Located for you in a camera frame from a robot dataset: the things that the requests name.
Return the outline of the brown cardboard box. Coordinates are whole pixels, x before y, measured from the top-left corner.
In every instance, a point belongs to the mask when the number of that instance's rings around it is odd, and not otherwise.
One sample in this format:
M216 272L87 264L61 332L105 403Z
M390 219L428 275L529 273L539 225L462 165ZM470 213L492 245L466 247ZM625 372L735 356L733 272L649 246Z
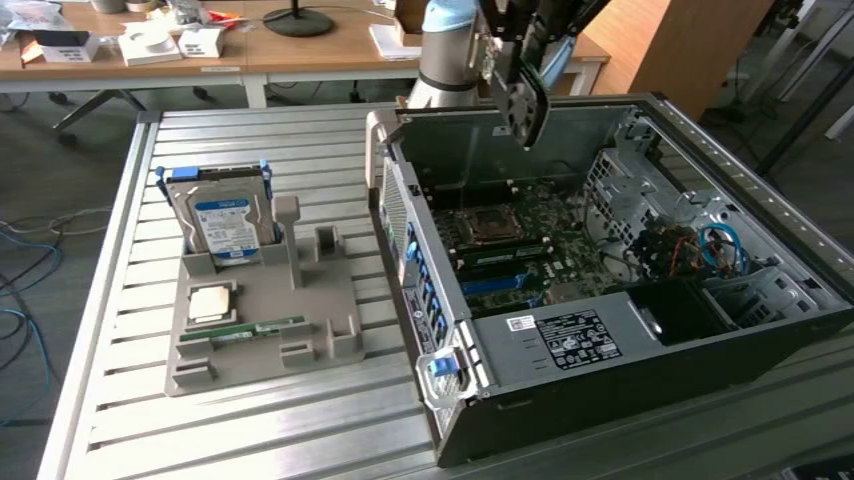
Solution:
M406 34L420 34L429 0L394 0L394 18Z

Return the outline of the small white labelled box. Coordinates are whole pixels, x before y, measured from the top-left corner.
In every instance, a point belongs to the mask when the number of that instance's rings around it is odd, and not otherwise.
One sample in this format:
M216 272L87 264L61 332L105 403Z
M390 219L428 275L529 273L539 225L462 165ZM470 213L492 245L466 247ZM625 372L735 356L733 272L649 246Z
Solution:
M220 58L222 42L224 30L205 27L184 30L177 46L181 55L186 58Z

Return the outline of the metal CPU socket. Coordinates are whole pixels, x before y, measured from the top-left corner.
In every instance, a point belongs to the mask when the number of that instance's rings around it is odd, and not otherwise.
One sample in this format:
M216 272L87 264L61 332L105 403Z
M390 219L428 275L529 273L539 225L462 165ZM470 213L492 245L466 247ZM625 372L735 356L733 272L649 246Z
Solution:
M470 245L497 244L524 238L520 222L506 205L464 209L461 231L465 243Z

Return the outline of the hard disk with blue carrier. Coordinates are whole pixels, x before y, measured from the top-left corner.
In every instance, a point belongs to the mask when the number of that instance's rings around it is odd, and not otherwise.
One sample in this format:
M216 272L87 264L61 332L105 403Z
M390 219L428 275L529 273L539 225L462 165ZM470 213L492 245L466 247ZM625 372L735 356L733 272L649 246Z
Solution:
M188 254L206 253L225 267L257 261L280 241L272 214L272 170L244 167L154 169L156 186L172 207Z

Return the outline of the dark RAM stick with label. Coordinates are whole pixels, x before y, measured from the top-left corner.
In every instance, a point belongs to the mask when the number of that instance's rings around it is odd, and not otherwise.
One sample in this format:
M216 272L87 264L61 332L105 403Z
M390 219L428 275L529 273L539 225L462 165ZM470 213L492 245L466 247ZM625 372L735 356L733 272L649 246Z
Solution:
M457 264L461 267L473 267L502 262L512 262L536 258L548 252L544 244L531 246L505 246L493 249L474 249L458 254Z

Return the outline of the grey power supply unit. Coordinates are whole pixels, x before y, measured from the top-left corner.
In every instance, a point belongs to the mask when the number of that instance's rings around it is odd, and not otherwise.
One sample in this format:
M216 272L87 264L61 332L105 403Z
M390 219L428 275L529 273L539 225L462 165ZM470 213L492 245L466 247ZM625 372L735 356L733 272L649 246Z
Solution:
M624 292L476 319L474 343L500 393L643 360L663 351Z

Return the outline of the green motherboard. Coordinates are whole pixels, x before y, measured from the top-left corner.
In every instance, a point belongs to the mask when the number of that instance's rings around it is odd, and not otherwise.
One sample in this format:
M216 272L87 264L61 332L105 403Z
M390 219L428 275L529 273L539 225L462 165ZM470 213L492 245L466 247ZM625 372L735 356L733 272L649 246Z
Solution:
M604 264L608 257L600 253L605 242L589 239L583 231L584 196L561 182L508 180L473 188L433 189L426 194L426 204L458 285L464 281L528 274L517 290L478 295L461 292L472 318L595 297L631 278L631 267L623 262L616 263L617 272L608 270ZM462 210L496 205L513 210L524 238L488 245L466 244ZM458 254L465 251L539 244L548 246L548 252L536 258L473 267L457 264Z

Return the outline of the wooden desk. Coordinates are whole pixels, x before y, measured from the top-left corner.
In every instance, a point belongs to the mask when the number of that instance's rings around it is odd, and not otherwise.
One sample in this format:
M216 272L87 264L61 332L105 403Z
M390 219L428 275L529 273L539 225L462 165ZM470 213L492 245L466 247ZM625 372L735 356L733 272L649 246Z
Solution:
M330 33L313 38L286 38L260 24L261 16L288 7L286 0L209 1L214 11L238 13L249 29L226 32L218 58L184 59L126 66L117 50L100 48L90 63L47 63L19 59L22 41L0 49L0 93L74 92L106 89L238 85L249 107L266 105L269 83L341 80L413 79L413 60L380 57L368 34L372 24L389 23L389 11L370 0L300 0L301 5L326 13Z

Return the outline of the green RAM stick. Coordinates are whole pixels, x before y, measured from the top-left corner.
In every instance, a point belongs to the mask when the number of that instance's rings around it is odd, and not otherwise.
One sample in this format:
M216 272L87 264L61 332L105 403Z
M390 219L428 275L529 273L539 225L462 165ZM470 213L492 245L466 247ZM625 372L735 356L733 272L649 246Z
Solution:
M285 317L278 320L238 324L226 327L217 327L202 331L184 333L178 336L181 342L209 339L212 341L230 341L256 336L268 336L278 333L285 327L305 324L302 316Z

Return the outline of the black round lamp base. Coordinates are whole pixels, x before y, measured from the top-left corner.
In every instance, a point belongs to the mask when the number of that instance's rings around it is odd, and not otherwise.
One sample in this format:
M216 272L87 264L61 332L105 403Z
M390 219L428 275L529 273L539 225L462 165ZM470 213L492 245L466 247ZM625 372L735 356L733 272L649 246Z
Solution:
M277 35L292 38L308 38L324 35L333 29L330 17L309 8L301 7L300 0L289 0L288 8L268 12L261 23Z

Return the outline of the open black PC case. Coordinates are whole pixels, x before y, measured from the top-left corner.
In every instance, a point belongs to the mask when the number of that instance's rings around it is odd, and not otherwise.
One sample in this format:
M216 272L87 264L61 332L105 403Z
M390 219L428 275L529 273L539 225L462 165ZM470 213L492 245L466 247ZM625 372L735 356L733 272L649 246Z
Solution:
M854 327L854 257L701 126L652 95L571 97L524 149L490 106L385 107L365 122L370 214L440 466L465 465L759 379ZM632 245L591 232L587 173L603 148L644 155L677 189ZM426 204L433 189L552 179L584 196L583 231L663 351L500 393ZM452 356L456 375L429 363Z

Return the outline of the white box with black lid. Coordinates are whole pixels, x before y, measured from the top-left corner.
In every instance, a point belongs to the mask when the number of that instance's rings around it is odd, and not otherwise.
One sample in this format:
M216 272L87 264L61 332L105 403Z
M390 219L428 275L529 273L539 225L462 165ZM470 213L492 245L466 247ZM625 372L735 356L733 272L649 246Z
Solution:
M94 60L100 44L90 32L33 30L31 33L47 63L90 63Z

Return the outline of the white tape roll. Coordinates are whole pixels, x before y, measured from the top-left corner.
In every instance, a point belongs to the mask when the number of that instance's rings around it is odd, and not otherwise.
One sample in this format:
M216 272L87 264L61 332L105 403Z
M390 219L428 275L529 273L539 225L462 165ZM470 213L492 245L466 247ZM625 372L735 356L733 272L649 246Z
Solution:
M130 44L148 53L166 53L174 47L172 36L166 31L141 29L128 33Z

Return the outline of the wooden cabinet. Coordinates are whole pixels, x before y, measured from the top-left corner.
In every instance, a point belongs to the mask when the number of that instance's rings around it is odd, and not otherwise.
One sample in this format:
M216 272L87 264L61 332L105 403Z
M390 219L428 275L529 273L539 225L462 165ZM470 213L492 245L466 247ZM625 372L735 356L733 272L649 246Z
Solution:
M609 0L583 34L608 53L595 95L659 92L697 119L773 0Z

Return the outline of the stack of white papers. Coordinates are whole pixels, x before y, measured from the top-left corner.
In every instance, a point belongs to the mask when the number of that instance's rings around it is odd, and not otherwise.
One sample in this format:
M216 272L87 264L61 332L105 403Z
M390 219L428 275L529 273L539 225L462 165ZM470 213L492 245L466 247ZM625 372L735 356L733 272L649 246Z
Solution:
M368 33L378 56L388 61L413 60L421 56L418 46L404 46L392 25L370 24Z

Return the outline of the silver CPU chip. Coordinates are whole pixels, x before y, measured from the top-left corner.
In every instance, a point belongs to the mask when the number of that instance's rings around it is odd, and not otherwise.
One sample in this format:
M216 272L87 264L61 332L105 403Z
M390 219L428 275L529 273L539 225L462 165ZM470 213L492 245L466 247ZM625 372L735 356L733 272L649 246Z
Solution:
M220 319L229 312L230 291L225 286L201 287L190 292L188 319L208 322Z

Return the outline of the flat white box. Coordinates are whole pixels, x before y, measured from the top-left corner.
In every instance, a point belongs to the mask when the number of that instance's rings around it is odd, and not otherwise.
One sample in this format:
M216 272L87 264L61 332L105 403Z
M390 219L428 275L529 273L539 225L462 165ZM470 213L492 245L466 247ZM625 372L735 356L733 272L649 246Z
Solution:
M121 56L124 59L124 63L128 67L130 66L140 66L140 65L148 65L148 64L153 64L153 63L160 63L160 62L168 62L168 61L177 61L182 59L182 55L181 52L178 50L177 44L174 42L174 47L170 51L168 51L166 53L148 53L145 51L142 51L138 47L134 47L130 44L129 38L128 38L128 33L133 32L136 30L141 30L141 29L157 29L157 30L164 30L162 28L157 27L157 26L150 26L146 25L145 23L126 23L124 25L125 27L125 31L124 33L117 37L117 43L118 43L118 48L120 48L120 52L121 52Z

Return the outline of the grey parts rack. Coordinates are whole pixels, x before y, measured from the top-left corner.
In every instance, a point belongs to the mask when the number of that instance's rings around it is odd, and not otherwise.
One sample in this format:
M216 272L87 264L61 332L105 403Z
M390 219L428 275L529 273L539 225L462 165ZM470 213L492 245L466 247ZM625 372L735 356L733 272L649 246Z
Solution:
M365 358L350 265L337 230L294 235L298 200L277 196L272 213L277 243L257 261L217 267L206 253L182 254L173 303L164 392L176 397L358 363ZM188 319L190 292L225 286L229 312L217 320ZM184 333L302 316L306 323L252 338L181 342Z

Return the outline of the blue expansion slot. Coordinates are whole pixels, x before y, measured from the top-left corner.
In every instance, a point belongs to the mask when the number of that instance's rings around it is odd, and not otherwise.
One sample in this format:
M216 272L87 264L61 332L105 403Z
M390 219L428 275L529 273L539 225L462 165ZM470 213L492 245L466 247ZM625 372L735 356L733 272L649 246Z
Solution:
M460 283L464 295L490 294L504 290L517 290L524 286L528 274L521 273L492 279L464 281Z

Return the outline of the perforated metal disk bay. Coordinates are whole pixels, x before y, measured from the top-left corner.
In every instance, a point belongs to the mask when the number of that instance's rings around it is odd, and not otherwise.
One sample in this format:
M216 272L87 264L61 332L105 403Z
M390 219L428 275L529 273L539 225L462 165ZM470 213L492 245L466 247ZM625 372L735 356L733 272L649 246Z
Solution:
M643 154L603 148L587 173L591 190L591 232L617 240L628 248L647 223L671 217L680 195L661 171Z

